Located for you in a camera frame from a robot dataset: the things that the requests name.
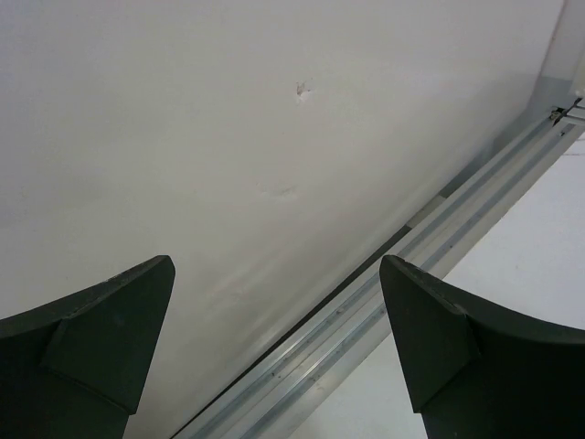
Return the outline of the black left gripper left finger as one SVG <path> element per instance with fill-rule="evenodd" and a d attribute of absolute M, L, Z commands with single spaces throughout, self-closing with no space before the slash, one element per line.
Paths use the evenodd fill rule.
<path fill-rule="evenodd" d="M 1 321 L 4 438 L 121 438 L 143 394 L 176 277 L 156 256 Z"/>

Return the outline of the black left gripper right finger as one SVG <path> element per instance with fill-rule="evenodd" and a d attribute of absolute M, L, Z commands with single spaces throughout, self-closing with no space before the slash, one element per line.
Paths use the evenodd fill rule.
<path fill-rule="evenodd" d="M 581 438 L 584 333 L 502 307 L 397 256 L 379 277 L 430 438 Z"/>

